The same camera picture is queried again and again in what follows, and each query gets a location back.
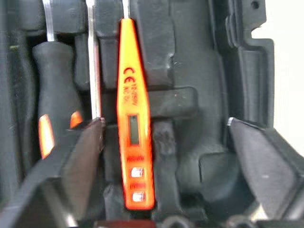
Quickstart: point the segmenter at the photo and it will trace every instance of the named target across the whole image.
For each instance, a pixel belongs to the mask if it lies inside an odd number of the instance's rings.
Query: screwdriver
[[[47,42],[33,48],[40,75],[38,133],[43,159],[67,129],[83,121],[81,101],[73,82],[73,49],[56,41],[51,4],[51,0],[43,0]]]
[[[123,0],[121,20],[117,121],[125,206],[149,210],[154,206],[150,105],[144,81],[130,2]]]
[[[100,83],[100,65],[98,41],[94,28],[94,9],[95,0],[85,0],[88,15],[88,53],[89,53],[89,73],[90,73],[90,90],[92,119],[102,117],[101,109],[101,83]]]

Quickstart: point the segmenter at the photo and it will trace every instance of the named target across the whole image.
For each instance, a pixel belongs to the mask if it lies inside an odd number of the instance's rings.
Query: white background
[[[267,22],[253,38],[275,42],[275,128],[304,156],[304,1],[266,0]],[[255,219],[265,215],[260,209]]]

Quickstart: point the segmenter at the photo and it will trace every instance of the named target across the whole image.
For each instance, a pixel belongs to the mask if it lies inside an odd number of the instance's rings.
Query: tool kit
[[[265,0],[0,10],[0,228],[304,227]]]

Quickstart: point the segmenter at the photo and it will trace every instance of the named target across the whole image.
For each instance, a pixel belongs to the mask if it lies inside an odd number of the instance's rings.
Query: black screwdriver handle
[[[60,42],[44,42],[33,48],[40,75],[39,141],[42,157],[54,148],[67,129],[83,118],[73,82],[73,49]]]

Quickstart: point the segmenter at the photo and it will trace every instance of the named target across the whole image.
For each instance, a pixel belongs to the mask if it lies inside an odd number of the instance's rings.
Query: orange voltage tester
[[[150,105],[129,0],[121,20],[117,120],[125,205],[130,210],[154,206]]]

